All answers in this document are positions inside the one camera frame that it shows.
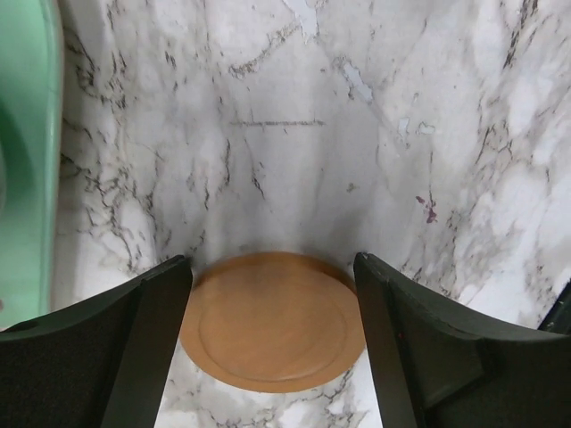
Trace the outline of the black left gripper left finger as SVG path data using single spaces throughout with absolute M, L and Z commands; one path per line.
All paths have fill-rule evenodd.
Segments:
M 1 333 L 3 427 L 152 427 L 192 287 L 173 257 Z

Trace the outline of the light orange wooden coaster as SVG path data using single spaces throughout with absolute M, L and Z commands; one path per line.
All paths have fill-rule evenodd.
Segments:
M 205 269 L 191 291 L 179 338 L 206 374 L 268 393 L 328 383 L 365 348 L 352 278 L 320 259 L 283 251 Z

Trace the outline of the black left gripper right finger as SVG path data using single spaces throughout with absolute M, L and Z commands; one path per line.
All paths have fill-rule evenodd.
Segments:
M 570 335 L 489 317 L 370 253 L 353 272 L 383 426 L 569 426 Z

